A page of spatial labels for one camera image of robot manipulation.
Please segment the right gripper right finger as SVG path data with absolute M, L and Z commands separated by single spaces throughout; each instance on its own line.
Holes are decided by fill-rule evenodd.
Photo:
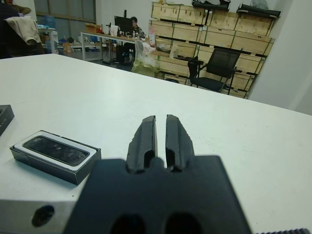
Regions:
M 169 170 L 184 170 L 190 158 L 195 156 L 190 136 L 174 115 L 166 118 L 165 151 Z

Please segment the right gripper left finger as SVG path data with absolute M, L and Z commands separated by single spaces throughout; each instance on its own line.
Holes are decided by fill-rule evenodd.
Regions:
M 128 147 L 126 164 L 129 171 L 145 171 L 156 157 L 156 116 L 142 120 Z

